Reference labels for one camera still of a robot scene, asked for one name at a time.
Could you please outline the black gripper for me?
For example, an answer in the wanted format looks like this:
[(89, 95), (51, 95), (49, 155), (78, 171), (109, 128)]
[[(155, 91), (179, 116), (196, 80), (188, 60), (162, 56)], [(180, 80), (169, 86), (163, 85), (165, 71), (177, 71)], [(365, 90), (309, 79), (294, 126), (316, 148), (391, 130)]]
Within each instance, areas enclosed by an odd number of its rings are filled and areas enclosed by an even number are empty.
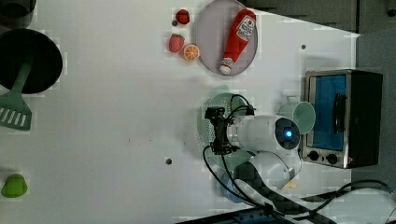
[(225, 108), (220, 106), (210, 106), (205, 111), (205, 119), (208, 119), (214, 128), (215, 139), (210, 146), (215, 155), (228, 155), (238, 149), (228, 140), (227, 127), (230, 120), (224, 117), (224, 113)]

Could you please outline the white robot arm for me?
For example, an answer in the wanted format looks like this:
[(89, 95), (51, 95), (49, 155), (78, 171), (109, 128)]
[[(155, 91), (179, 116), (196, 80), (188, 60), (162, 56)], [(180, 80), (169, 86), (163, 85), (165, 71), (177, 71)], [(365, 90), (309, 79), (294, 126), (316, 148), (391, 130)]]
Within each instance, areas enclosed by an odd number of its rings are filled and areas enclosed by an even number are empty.
[(220, 106), (205, 111), (205, 119), (214, 128), (210, 146), (215, 155), (239, 150), (254, 153), (247, 163), (270, 188), (282, 189), (300, 172), (301, 134), (293, 120), (277, 115), (235, 115), (236, 109), (228, 116), (224, 112)]

